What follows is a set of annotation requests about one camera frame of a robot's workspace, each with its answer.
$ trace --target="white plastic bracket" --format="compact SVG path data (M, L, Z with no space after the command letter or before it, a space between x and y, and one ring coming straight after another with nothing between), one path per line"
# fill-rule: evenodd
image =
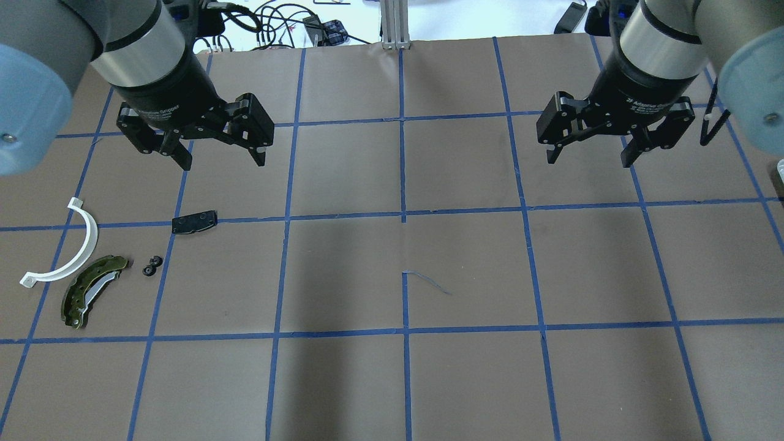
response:
M408 49L408 0L381 0L381 46Z
M87 259L90 258L90 254L92 254L96 248L96 242L98 242L98 225L96 224L96 220L90 216L90 213L82 210L81 199L71 198L71 201L68 203L68 208L81 214L85 219L87 234L85 235L84 243L82 243L82 248L79 249L79 252L76 253L70 262L52 272L47 272L45 274L39 274L37 272L26 273L19 281L22 286L32 288L36 282L53 282L68 277L85 264Z

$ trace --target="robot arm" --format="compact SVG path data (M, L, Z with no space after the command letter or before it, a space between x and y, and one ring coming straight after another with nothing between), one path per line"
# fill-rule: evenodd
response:
M217 95L193 42L162 0L0 5L4 12L13 9L9 16L18 24L0 31L0 53L12 54L0 67L2 81L12 85L4 89L17 91L0 96L0 132L7 135L0 141L0 175L40 162L67 121L71 96L90 61L125 99L118 128L139 152L157 151L190 169L191 154L180 140L215 138L246 148L264 165L274 123L251 93L231 103Z
M747 137L784 155L782 0L614 0L609 15L614 50L588 97L558 92L537 121L539 142L554 146L549 163L565 145L597 134L632 135L625 167L643 152L674 147L695 119L681 95L709 58Z

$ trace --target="blue tape grid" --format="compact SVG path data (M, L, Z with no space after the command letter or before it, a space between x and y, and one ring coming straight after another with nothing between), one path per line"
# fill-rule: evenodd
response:
M525 193L520 177L520 163L517 161L517 142L514 136L514 125L512 124L512 111L509 102L509 91L506 88L506 76L503 71L501 61L501 50L498 47L498 39L493 37L493 48L495 49L495 60L498 63L498 72L501 78L501 89L503 90L503 103L506 108L506 126L509 129L509 142L512 146L512 164L514 166L514 177L517 181L517 193L520 196L520 207L523 214L523 231L525 234L525 248L528 251L528 264L531 267L531 281L534 289L534 302L536 304L536 320L539 326L539 334L542 345L542 359L544 362L544 376L547 386L547 398L550 401L550 419L553 423L553 434L556 441L561 441L561 428L558 425L558 410L555 404L555 390L553 387L553 374L550 369L550 350L547 347L547 325L544 319L542 308L542 298L539 295L539 277L536 273L536 259L534 258L534 247L531 240L531 228L528 222L528 204L525 203Z
M594 53L597 58L597 62L599 66L602 67L601 57L598 52L598 48L596 42L593 38L591 38L591 44L593 46ZM163 288L165 285L165 278L166 273L168 272L168 262L171 256L174 238L175 236L171 236L169 239L169 246L166 253L165 264L162 269L162 279L160 285L158 287L158 296L156 298L153 317L151 319L151 327L150 332L148 335L145 336L115 336L115 337L65 337L65 338L35 338L34 332L35 328L38 325L38 319L41 315L43 304L45 302L46 294L49 290L49 284L47 283L44 287L42 298L39 301L38 308L36 310L33 323L31 325L31 329L24 339L0 339L0 344L21 344L24 346L22 351L22 355L20 357L19 365L16 369L16 374L13 379L12 387L9 391L8 398L5 402L5 406L3 408L2 417L0 417L0 435L2 434L2 430L5 426L5 421L8 416L9 409L13 402L13 396L16 391L16 388L19 384L20 375L24 368L25 361L27 359L27 354L29 352L30 346L32 344L63 344L63 343L104 343L104 342L145 342L145 353L142 362L142 369L140 371L140 378L136 388L136 396L134 400L133 410L132 410L132 418L129 425L129 432L128 432L128 440L130 441L133 438L133 433L136 426L136 419L138 416L139 404L142 396L143 391L143 383L144 378L146 375L147 364L149 363L149 356L151 352L151 346L155 341L222 341L222 340L248 340L248 339L271 339L273 341L273 350L272 350L272 360L270 362L270 387L268 392L268 402L267 402L267 421L266 421L266 439L270 439L270 429L271 429L271 421L272 421L272 410L274 404L274 386L275 386L275 374L277 371L277 358L278 358L278 345L280 339L287 339L287 338L326 338L326 337L356 337L356 336L373 336L373 335L403 335L404 337L404 376L405 376L405 424L406 424L406 439L412 439L412 411L411 411L411 360L410 360L410 345L409 345L409 337L411 334L425 334L425 333L484 333L484 332L539 332L541 336L541 344L542 344L542 351L543 351L543 362L545 365L545 373L546 373L546 386L548 391L548 398L550 401L550 414L552 419L552 424L554 428L554 438L560 439L560 428L558 426L558 419L557 419L557 408L556 408L556 401L554 395L554 388L553 388L553 380L552 375L550 372L550 361L549 361L549 351L547 349L547 341L546 341L546 332L549 330L603 330L603 329L636 329L636 328L657 328L657 327L673 327L676 332L677 340L679 349L681 350L681 356L684 362L684 368L686 370L689 388L692 394L692 398L695 402L695 410L698 414L699 423L702 429L702 434L704 439L710 439L710 433L708 432L708 428L705 422L704 415L702 413L702 407L699 402L699 394L697 393L695 382L693 375L691 374L691 368L689 366L688 355L685 350L683 337L681 335L681 327L683 326L731 326L731 325L743 325L743 324L774 324L774 323L784 323L784 317L761 317L761 318L750 318L750 319L711 319L711 320L679 320L677 318L677 313L675 311L675 307L672 301L672 297L670 296L669 287L667 286L666 282L666 275L664 273L664 268L662 264L661 257L659 255L658 246L655 241L655 234L653 232L653 228L650 223L650 219L648 217L648 210L649 206L689 206L689 205L712 205L712 204L734 204L734 203L760 203L764 207L764 211L768 217L769 222L771 223L772 231L779 243L779 247L782 249L784 253L784 241L782 241L782 235L776 226L776 223L772 217L772 213L768 207L768 202L774 201L784 201L784 198L776 198L764 197L760 185L753 174L753 170L751 165L746 157L745 152L742 149L742 145L738 140L738 137L735 134L734 128L732 127L731 123L728 122L728 130L731 134L732 140L735 143L736 148L741 156L744 166L746 167L746 171L749 174L749 177L753 183L755 191L757 192L757 198L747 198L747 199L716 199L716 200L708 200L708 201L658 201L658 202L649 202L644 199L641 186L639 180L637 179L637 174L633 167L631 167L630 172L632 173L633 182L635 185L635 189L637 191L638 201L637 202L617 202L617 203L599 203L599 204L564 204L564 205L549 205L549 206L528 206L525 203L524 192L522 187L522 181L520 176L520 168L517 161L517 149L516 149L516 141L514 137L514 126L512 124L512 117L518 115L539 115L541 111L511 111L510 110L510 102L509 102L509 94L506 87L506 78L504 75L503 70L503 62L501 58L501 53L498 47L498 41L496 38L493 39L493 45L495 49L495 56L496 61L498 64L499 69L499 76L501 78L502 88L503 88L503 95L504 95L504 104L505 104L505 111L504 112L495 112L495 113L482 113L482 114L465 114L465 115L431 115L431 116L416 116L416 117L405 117L405 101L404 101L404 73L403 73L403 52L400 51L398 54L398 75L399 75L399 96L400 96L400 114L397 118L374 118L374 119L353 119L353 120L339 120L339 121L320 121L320 122L300 122L299 121L299 106L301 102L301 94L302 94L302 84L303 84L303 74L304 74L304 63L305 63L305 54L306 51L302 51L302 55L300 58L300 66L299 66L299 78L297 84L297 99L296 99L296 110L295 110L295 119L294 122L291 123L283 123L278 124L278 126L284 127L293 127L293 137L292 137L292 150L291 150L291 158L289 163L289 182L287 187L286 193L286 211L283 217L244 217L244 218L231 218L231 219L222 219L221 222L226 223L252 223L252 222L284 222L285 223L285 232L284 232L284 243L283 243L283 252L281 255L281 272L280 272L280 279L278 285L278 302L276 305L276 316L275 316L275 328L274 332L272 333L239 333L239 334L206 334L206 335L155 335L155 326L157 323L158 312L161 304ZM212 65L212 56L208 59L207 64L207 71ZM710 73L705 70L705 75L708 78L710 84L713 84L713 79L710 77ZM93 152L95 149L95 143L100 137L113 137L122 135L119 132L105 132L101 133L100 128L103 124L103 121L106 116L106 112L111 101L112 90L110 90L107 99L104 103L103 111L100 116L99 124L96 128L94 133L76 133L76 134L66 134L66 135L59 135L58 138L92 138L92 144L89 149L89 153L85 160L85 165L82 169L82 175L78 182L77 189L74 193L75 196L78 196L81 192L82 185L84 183L84 179L87 173L87 169L90 164L90 160L93 156ZM718 106L720 109L723 110L723 106L719 101ZM696 108L704 108L705 104L696 104ZM473 208L473 209L456 209L456 210L413 210L409 211L406 210L405 205L405 131L404 131L404 122L405 121L423 121L423 120L438 120L438 119L458 119L458 118L494 118L494 117L506 117L507 126L509 129L510 135L510 143L512 146L512 158L514 164L514 171L516 175L517 181L517 190L520 196L521 205L520 206L509 206L509 207L484 207L484 208ZM358 124L358 123L374 123L374 122L393 122L398 121L400 123L400 167L401 167L401 211L400 212L380 212L380 213L339 213L339 214L323 214L323 215L309 215L309 216L292 216L291 215L291 194L292 194L292 185L293 185L293 172L294 172L294 165L296 159L296 138L298 128L300 126L321 126L321 125L334 125L334 124ZM189 145L189 150L192 149L193 143ZM183 199L184 188L187 182L187 172L183 172L183 176L180 182L180 192L178 194L176 209L175 209L175 217L180 213L180 206ZM662 279L662 286L664 287L665 296L667 299L668 307L670 308L670 321L659 321L659 322L627 322L627 323L565 323L565 324L547 324L545 322L543 316L543 310L541 305L541 298L539 296L539 287L538 287L538 279L536 275L535 269L535 258L532 246L532 240L530 235L530 230L528 227L528 212L534 210L582 210L582 209L595 209L595 208L623 208L623 207L640 207L643 213L646 227L648 229L649 239L652 243L652 249L654 251L657 267L659 269L659 274ZM528 259L531 265L531 272L532 272L532 282L534 284L534 292L535 292L535 303L537 309L537 324L535 325L508 325L508 326L453 326L453 327L423 327L423 328L411 328L408 322L408 275L402 275L402 291L403 291L403 327L402 328L383 328L383 329L370 329L370 330L350 330L350 331L330 331L330 332L281 332L280 331L280 324L281 324L281 310L283 304L283 292L284 292L284 283L285 283L285 262L286 262L286 255L288 252L288 241L289 241L289 229L290 224L293 221L313 221L319 219L343 219L343 218L356 218L356 217L401 217L402 222L406 222L407 216L423 216L423 215L438 215L438 214L456 214L456 213L501 213L501 212L521 212L523 217L524 223L524 234L526 239L526 246L528 249ZM62 231L60 236L60 242L58 243L58 247L55 252L55 257L53 258L52 269L55 268L56 262L59 260L60 252L62 250L64 240L68 230L71 229L84 229L84 225L71 224L72 212L69 212L66 222L63 225L41 225L41 226L24 226L24 227L0 227L0 232L2 231L44 231L44 230L57 230ZM100 224L101 228L138 228L138 227L164 227L169 226L169 220L161 220L161 221L154 221L154 222L127 222L127 223L110 223L110 224Z
M265 437L269 441L272 430L272 406L275 400L275 377L278 372L278 346L280 344L281 333L281 312L283 309L283 292L285 288L286 279L286 257L289 253L289 230L291 228L291 212L292 212L292 186L294 185L294 163L296 160L296 141L299 132L299 107L302 103L302 81L305 75L305 54L307 51L302 50L299 58L299 77L296 85L296 106L294 109L294 129L292 135L292 150L289 159L289 183L286 187L286 211L285 211L285 227L283 233L283 252L281 255L281 275L278 280L278 302L275 306L275 328L272 340L272 356L270 360L270 385L267 389L267 420L265 423Z

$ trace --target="green metal part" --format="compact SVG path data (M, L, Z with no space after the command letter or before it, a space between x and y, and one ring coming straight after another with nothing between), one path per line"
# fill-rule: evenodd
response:
M99 282L104 276L107 276L112 272L119 272L127 267L128 259L123 256L104 256L92 262L84 271L76 276L66 290L65 295L63 296L63 303L60 306L60 319L63 320L67 326L74 329L79 329L84 326L86 321L85 315L90 307L90 303L92 303L97 295L97 293L94 292L94 294L90 296L92 298L88 299L86 298L87 293L96 285L96 282ZM116 279L116 276L117 275L107 278L103 284L105 285L106 282Z

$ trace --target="light blue joint cap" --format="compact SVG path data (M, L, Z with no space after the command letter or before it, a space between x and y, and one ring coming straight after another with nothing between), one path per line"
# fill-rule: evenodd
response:
M784 156L784 26L730 57L719 75L719 95L754 146Z
M35 167L71 116L72 105L71 91L55 71L0 44L0 176Z

